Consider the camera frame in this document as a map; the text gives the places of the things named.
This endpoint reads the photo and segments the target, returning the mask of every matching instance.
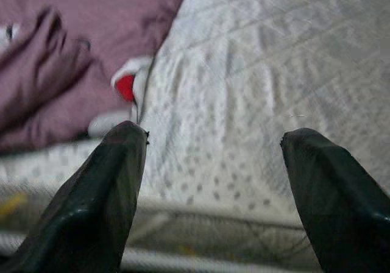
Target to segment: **purple cloth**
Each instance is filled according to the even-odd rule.
[[[0,26],[21,26],[0,54],[0,152],[71,140],[127,106],[112,75],[155,55],[181,1],[0,0]]]

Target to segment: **red object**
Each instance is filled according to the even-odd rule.
[[[134,83],[134,76],[133,75],[126,75],[122,78],[118,79],[115,83],[115,88],[119,91],[121,96],[124,98],[125,101],[133,101],[134,94],[133,94],[133,83]]]

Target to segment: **white sheet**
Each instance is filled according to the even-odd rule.
[[[139,245],[178,245],[185,232],[175,243],[167,229],[177,224],[202,250],[231,250],[218,241],[236,227],[201,226],[220,236],[210,239],[193,234],[197,220],[176,219],[194,211],[300,227],[279,147],[299,127],[346,147],[390,191],[389,49],[388,0],[185,0],[152,67],[141,122],[151,145],[140,207],[171,212],[132,232]],[[53,192],[97,143],[2,158],[3,189]],[[266,229],[255,242],[252,229],[243,235],[252,242],[239,253],[271,250],[272,261],[314,266],[307,250],[283,259],[293,233]]]

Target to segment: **white mattress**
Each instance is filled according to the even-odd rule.
[[[389,192],[389,49],[388,0],[184,0],[149,76],[129,247],[316,268],[279,142],[315,129]],[[97,144],[2,158],[1,192],[46,203]]]

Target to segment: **purple blanket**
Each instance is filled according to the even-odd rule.
[[[136,83],[129,61],[155,55],[181,1],[0,0],[0,152],[68,141],[101,114],[130,111],[112,79]]]

